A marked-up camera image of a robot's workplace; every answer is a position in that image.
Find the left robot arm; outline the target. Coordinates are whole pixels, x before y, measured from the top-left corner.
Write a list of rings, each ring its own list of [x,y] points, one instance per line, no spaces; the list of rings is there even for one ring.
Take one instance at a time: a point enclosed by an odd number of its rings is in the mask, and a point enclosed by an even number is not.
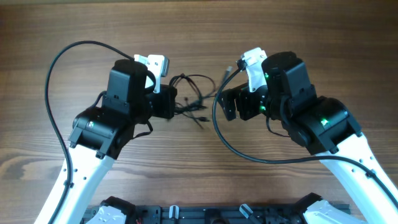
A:
[[[138,124],[150,117],[174,116],[174,87],[163,85],[169,60],[163,55],[136,55],[117,60],[108,88],[78,114],[68,138],[67,156],[36,223],[79,223],[96,189],[111,170],[121,149],[138,137]]]

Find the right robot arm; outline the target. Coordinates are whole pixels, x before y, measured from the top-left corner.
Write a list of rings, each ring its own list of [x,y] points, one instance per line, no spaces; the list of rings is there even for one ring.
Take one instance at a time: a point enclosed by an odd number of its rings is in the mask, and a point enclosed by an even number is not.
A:
[[[318,96],[306,65],[293,52],[266,55],[260,48],[237,62],[248,81],[227,88],[225,78],[213,101],[228,120],[263,114],[281,122],[285,135],[307,149],[340,182],[366,223],[397,222],[397,187],[373,154],[361,126],[339,100]]]

